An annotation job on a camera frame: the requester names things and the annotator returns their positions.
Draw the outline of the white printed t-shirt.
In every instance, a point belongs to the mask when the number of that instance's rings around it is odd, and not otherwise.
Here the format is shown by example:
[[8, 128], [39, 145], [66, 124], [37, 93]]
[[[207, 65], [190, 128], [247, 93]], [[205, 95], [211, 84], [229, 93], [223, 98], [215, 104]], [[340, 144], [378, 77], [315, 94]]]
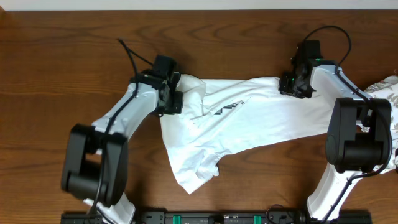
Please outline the white printed t-shirt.
[[327, 131], [331, 106], [324, 97], [281, 95], [278, 84], [277, 77], [181, 76], [182, 112], [164, 115], [160, 123], [172, 172], [188, 194], [219, 174], [224, 156]]

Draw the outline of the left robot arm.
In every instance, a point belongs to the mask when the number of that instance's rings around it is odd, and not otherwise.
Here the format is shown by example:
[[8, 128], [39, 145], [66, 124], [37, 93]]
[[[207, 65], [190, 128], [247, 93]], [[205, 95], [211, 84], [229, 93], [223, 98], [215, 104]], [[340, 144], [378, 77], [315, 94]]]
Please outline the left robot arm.
[[100, 119], [76, 124], [69, 135], [61, 188], [90, 205], [87, 213], [65, 212], [61, 223], [132, 223], [136, 208], [124, 193], [129, 140], [150, 114], [182, 111], [181, 74], [174, 59], [158, 55], [131, 78], [123, 97]]

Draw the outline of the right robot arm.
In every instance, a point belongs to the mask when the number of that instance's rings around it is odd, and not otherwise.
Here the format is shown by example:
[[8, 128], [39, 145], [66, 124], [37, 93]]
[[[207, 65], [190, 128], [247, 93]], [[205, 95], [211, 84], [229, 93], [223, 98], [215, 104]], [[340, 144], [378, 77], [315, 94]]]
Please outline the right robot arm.
[[370, 223], [366, 213], [340, 217], [340, 208], [360, 180], [380, 174], [389, 163], [391, 104], [360, 90], [337, 63], [325, 60], [317, 40], [300, 42], [291, 63], [293, 70], [282, 75], [279, 92], [300, 99], [319, 93], [333, 108], [325, 141], [328, 164], [295, 222]]

